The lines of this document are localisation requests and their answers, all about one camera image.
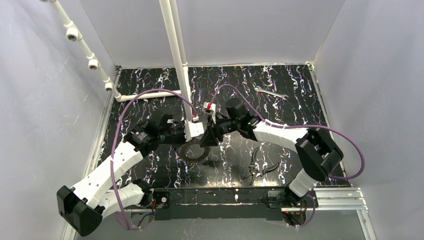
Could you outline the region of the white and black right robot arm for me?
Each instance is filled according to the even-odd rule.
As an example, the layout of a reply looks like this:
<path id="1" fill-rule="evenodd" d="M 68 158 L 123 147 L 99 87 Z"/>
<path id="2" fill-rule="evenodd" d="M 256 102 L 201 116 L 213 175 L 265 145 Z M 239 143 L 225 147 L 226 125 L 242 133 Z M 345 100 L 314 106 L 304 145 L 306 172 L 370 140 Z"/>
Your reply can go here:
<path id="1" fill-rule="evenodd" d="M 245 139 L 268 142 L 288 148 L 297 153 L 302 169 L 283 191 L 271 193 L 261 199 L 269 208 L 297 206 L 303 197 L 320 182 L 328 179 L 344 157 L 330 133 L 323 127 L 289 128 L 278 126 L 258 115 L 252 115 L 238 99 L 231 98 L 225 103 L 228 115 L 216 112 L 216 105 L 203 104 L 208 115 L 206 130 L 200 146 L 215 147 L 223 141 L 224 135 L 238 132 Z"/>

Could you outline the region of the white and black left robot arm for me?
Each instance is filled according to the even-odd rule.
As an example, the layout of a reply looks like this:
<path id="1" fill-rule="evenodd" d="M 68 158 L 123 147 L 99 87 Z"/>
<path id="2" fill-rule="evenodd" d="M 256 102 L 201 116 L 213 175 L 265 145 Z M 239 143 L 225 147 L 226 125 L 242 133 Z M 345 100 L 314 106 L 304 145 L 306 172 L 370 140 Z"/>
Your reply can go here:
<path id="1" fill-rule="evenodd" d="M 153 187 L 137 179 L 122 189 L 117 180 L 160 145 L 181 146 L 187 141 L 188 122 L 164 114 L 140 121 L 87 177 L 56 193 L 59 215 L 82 237 L 93 233 L 103 218 L 126 206 L 153 202 Z"/>

